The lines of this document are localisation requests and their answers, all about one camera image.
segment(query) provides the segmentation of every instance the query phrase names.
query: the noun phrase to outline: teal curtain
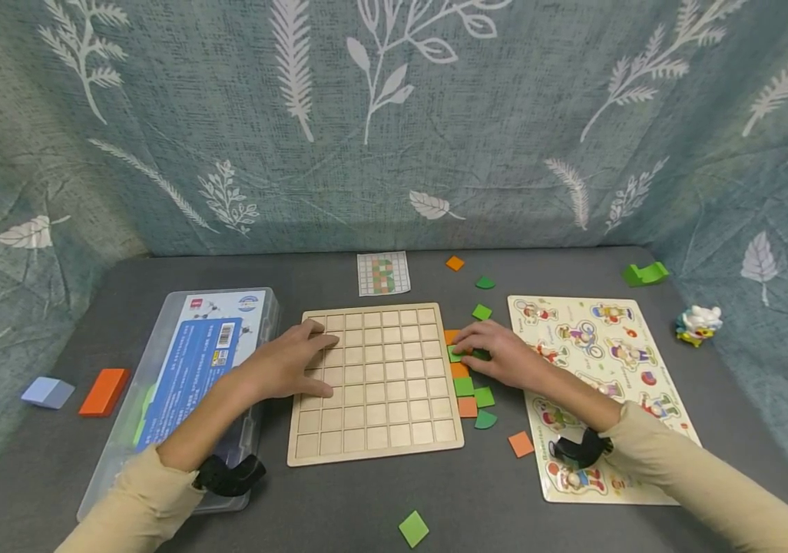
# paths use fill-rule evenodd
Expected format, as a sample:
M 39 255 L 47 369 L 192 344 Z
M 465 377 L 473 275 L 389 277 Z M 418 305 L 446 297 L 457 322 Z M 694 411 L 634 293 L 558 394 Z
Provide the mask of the teal curtain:
M 0 0 L 0 449 L 122 258 L 608 244 L 788 455 L 788 2 Z

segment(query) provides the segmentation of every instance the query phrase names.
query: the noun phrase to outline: right hand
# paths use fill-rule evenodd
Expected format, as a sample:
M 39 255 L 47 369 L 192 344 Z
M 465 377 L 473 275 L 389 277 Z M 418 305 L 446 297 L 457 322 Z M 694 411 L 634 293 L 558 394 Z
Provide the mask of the right hand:
M 503 384 L 523 390 L 541 392 L 546 373 L 554 368 L 517 334 L 493 320 L 483 320 L 462 328 L 452 343 L 455 344 L 453 353 L 486 349 L 492 356 L 492 361 L 465 355 L 462 362 L 477 373 L 486 374 Z

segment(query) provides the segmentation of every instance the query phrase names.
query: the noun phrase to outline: wooden grid board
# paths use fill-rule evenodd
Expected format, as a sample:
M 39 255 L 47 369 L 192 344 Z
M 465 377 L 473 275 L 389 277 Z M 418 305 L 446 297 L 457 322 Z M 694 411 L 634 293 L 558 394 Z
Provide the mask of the wooden grid board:
M 293 398 L 289 466 L 465 444 L 436 303 L 305 312 L 338 336 L 308 366 L 333 396 Z

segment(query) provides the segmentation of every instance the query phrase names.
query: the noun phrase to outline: table surface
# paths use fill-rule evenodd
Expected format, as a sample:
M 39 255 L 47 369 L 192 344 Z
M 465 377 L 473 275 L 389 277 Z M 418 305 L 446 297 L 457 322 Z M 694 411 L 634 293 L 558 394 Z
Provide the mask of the table surface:
M 73 529 L 114 424 L 114 416 L 76 414 L 98 371 L 138 365 L 168 293 L 226 287 L 271 286 L 282 328 L 305 310 L 421 302 L 439 303 L 447 328 L 468 325 L 477 302 L 509 326 L 506 297 L 514 293 L 633 298 L 704 447 L 788 502 L 788 462 L 730 370 L 710 345 L 675 340 L 671 325 L 684 301 L 673 284 L 631 289 L 622 281 L 629 263 L 654 261 L 646 250 L 462 251 L 458 273 L 444 264 L 452 253 L 411 252 L 412 291 L 378 297 L 358 297 L 353 253 L 119 263 L 53 371 L 76 386 L 73 396 L 61 411 L 29 411 L 0 456 L 0 551 L 52 551 Z M 481 275 L 497 286 L 477 290 Z M 465 420 L 463 449 L 301 468 L 286 465 L 291 400 L 268 402 L 259 444 L 267 476 L 250 504 L 189 519 L 161 551 L 402 552 L 398 524 L 413 510 L 430 528 L 423 551 L 727 551 L 679 507 L 547 503 L 535 457 L 516 459 L 506 440 L 528 430 L 522 392 L 492 388 L 498 424 L 481 432 Z

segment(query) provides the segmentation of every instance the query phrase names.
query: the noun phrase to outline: blue label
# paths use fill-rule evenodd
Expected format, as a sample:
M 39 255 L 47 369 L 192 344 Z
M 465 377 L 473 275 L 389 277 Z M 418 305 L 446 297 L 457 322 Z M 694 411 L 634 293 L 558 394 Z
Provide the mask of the blue label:
M 210 386 L 230 371 L 240 325 L 241 319 L 186 320 L 179 325 L 145 412 L 137 452 L 163 442 L 194 411 Z

